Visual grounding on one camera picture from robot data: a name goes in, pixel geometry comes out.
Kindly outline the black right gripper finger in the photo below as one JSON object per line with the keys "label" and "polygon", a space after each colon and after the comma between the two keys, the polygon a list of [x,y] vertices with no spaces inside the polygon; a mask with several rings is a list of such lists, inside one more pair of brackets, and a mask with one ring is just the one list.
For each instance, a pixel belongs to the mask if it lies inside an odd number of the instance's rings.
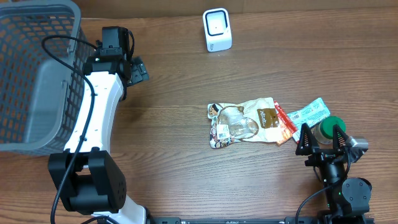
{"label": "black right gripper finger", "polygon": [[307,123],[301,126],[300,137],[297,144],[296,154],[313,154],[320,149],[317,140],[312,134],[311,128]]}
{"label": "black right gripper finger", "polygon": [[338,124],[333,126],[333,143],[332,149],[334,151],[345,151],[349,149],[349,145],[346,142],[349,136],[340,128]]}

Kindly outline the green lidded jar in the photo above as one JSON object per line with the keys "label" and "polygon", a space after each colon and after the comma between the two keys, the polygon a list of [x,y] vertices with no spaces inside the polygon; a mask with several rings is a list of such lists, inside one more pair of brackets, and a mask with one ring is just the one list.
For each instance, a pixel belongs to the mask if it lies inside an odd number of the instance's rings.
{"label": "green lidded jar", "polygon": [[345,122],[337,116],[329,116],[316,125],[313,130],[315,139],[324,145],[330,145],[333,142],[333,127],[338,125],[343,131],[346,131]]}

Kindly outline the orange Kleenex tissue pack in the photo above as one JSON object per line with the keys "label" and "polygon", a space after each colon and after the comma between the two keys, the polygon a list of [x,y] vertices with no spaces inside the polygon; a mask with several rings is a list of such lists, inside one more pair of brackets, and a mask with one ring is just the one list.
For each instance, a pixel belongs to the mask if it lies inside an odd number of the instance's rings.
{"label": "orange Kleenex tissue pack", "polygon": [[282,139],[280,141],[277,141],[277,144],[279,146],[288,141],[293,136],[291,130],[284,123],[280,123],[280,129],[282,131]]}

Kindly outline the red stick sachet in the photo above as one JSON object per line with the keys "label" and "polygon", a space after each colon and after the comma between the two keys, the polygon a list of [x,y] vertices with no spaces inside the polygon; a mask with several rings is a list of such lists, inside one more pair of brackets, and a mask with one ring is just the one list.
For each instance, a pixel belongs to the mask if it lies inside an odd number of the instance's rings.
{"label": "red stick sachet", "polygon": [[282,109],[282,107],[276,100],[274,100],[274,106],[277,113],[277,117],[279,119],[279,125],[280,123],[284,123],[291,130],[294,136],[294,134],[298,131],[296,125],[292,122],[287,113]]}

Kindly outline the teal wet wipes pack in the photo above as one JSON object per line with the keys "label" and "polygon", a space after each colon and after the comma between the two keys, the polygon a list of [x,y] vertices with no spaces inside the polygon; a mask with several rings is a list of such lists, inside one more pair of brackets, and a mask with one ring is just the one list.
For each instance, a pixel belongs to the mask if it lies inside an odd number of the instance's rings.
{"label": "teal wet wipes pack", "polygon": [[301,110],[289,113],[287,116],[300,131],[303,123],[311,128],[331,115],[322,98],[317,98]]}

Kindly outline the beige Pantree snack pouch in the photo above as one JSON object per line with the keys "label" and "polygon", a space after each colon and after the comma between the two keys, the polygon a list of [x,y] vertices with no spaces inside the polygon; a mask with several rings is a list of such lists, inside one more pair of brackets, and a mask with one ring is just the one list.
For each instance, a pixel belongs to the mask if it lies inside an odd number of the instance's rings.
{"label": "beige Pantree snack pouch", "polygon": [[274,99],[258,98],[239,104],[210,103],[210,146],[223,148],[238,142],[277,142],[283,138]]}

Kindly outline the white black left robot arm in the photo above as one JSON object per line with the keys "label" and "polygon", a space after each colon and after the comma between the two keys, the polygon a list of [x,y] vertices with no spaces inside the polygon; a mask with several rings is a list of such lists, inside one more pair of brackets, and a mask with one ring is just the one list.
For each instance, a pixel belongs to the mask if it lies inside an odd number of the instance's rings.
{"label": "white black left robot arm", "polygon": [[133,33],[124,27],[102,29],[83,68],[71,70],[84,81],[84,94],[73,132],[62,153],[49,157],[48,170],[57,188],[57,205],[90,216],[88,223],[154,223],[150,211],[127,195],[126,178],[110,155],[116,107],[127,88],[148,80],[140,57],[134,57]]}

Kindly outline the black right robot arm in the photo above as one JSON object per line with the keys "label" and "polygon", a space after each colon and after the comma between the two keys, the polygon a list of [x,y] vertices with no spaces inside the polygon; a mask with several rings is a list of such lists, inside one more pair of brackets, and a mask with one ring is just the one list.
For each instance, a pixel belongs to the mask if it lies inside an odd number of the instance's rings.
{"label": "black right robot arm", "polygon": [[[365,217],[370,211],[369,201],[373,189],[370,181],[348,177],[351,165],[358,162],[368,149],[366,139],[349,136],[338,125],[333,126],[332,148],[322,149],[308,124],[304,123],[295,154],[307,156],[305,165],[320,171],[317,177],[323,188],[300,204],[293,222],[373,223],[373,219]],[[319,211],[316,217],[300,218],[304,205],[320,194],[325,194],[328,208]]]}

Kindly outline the white barcode scanner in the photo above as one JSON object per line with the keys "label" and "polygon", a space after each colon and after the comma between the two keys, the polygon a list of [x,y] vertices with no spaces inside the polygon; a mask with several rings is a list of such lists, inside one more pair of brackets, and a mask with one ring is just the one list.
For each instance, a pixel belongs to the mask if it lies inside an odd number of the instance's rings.
{"label": "white barcode scanner", "polygon": [[230,49],[233,39],[228,11],[225,8],[209,9],[202,18],[207,50],[218,52]]}

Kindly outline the grey plastic mesh basket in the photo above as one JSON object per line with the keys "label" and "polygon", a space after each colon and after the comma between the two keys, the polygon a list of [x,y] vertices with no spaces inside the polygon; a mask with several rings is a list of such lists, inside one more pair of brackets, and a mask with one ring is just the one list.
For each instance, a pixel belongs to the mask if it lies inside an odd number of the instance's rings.
{"label": "grey plastic mesh basket", "polygon": [[1,4],[1,151],[49,155],[72,134],[84,81],[58,61],[81,70],[93,49],[73,1]]}

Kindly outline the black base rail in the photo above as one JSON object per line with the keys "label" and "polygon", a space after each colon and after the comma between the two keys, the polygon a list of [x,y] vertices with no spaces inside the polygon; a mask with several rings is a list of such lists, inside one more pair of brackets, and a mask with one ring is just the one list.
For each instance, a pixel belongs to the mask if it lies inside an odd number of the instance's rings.
{"label": "black base rail", "polygon": [[179,217],[150,217],[147,224],[317,224],[316,217],[285,217],[280,219],[181,219]]}

